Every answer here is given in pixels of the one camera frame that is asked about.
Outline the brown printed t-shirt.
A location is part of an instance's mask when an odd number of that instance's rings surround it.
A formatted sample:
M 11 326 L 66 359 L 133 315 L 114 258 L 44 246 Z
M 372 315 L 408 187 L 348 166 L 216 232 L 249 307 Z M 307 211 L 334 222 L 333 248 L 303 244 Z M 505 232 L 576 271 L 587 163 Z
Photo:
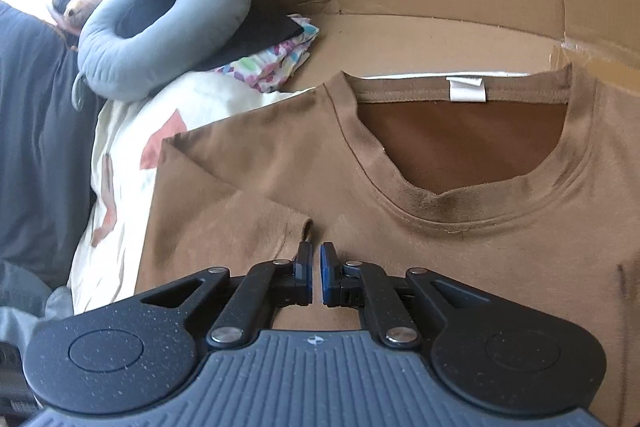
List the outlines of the brown printed t-shirt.
M 166 139 L 139 291 L 304 239 L 390 274 L 424 267 L 589 329 L 593 413 L 639 421 L 639 95 L 567 66 L 488 78 L 346 74 Z

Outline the cream bear print bedsheet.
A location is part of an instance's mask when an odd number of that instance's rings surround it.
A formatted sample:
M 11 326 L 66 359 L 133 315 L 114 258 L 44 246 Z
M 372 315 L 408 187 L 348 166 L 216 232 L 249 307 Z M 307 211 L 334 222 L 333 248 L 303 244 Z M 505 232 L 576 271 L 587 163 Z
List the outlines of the cream bear print bedsheet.
M 296 94 L 262 93 L 216 72 L 187 72 L 152 98 L 107 101 L 91 156 L 91 186 L 98 195 L 67 282 L 73 311 L 134 295 L 165 139 Z

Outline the floral patterned folded cloth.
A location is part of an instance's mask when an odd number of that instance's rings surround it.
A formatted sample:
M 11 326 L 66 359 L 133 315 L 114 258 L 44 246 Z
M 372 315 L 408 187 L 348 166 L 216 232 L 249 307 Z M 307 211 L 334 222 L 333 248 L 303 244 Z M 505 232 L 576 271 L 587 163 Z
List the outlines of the floral patterned folded cloth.
M 242 81 L 262 93 L 278 91 L 307 60 L 319 34 L 320 29 L 299 14 L 247 18 L 204 69 Z

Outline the dark grey pillow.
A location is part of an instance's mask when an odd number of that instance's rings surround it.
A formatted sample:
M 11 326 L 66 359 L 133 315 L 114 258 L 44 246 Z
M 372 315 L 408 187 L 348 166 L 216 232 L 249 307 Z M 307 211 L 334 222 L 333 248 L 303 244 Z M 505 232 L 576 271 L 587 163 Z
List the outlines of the dark grey pillow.
M 77 54 L 52 26 L 1 5 L 1 257 L 66 283 L 93 204 L 103 98 L 74 109 Z

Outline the grey u-shaped neck pillow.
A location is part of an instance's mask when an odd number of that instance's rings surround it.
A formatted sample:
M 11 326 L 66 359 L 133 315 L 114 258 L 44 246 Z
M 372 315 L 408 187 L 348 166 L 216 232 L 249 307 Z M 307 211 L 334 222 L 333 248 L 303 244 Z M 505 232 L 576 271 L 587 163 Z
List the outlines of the grey u-shaped neck pillow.
M 70 99 L 76 110 L 86 92 L 134 102 L 219 51 L 250 12 L 252 0 L 175 0 L 132 36 L 118 32 L 122 20 L 148 0 L 104 0 L 81 29 L 78 74 Z

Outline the small teddy bear toy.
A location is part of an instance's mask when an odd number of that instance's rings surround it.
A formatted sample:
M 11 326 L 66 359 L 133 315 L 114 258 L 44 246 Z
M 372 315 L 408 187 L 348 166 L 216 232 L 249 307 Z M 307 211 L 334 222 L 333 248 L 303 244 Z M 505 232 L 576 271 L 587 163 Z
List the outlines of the small teddy bear toy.
M 85 23 L 103 0 L 51 0 L 48 11 L 62 30 L 79 36 Z

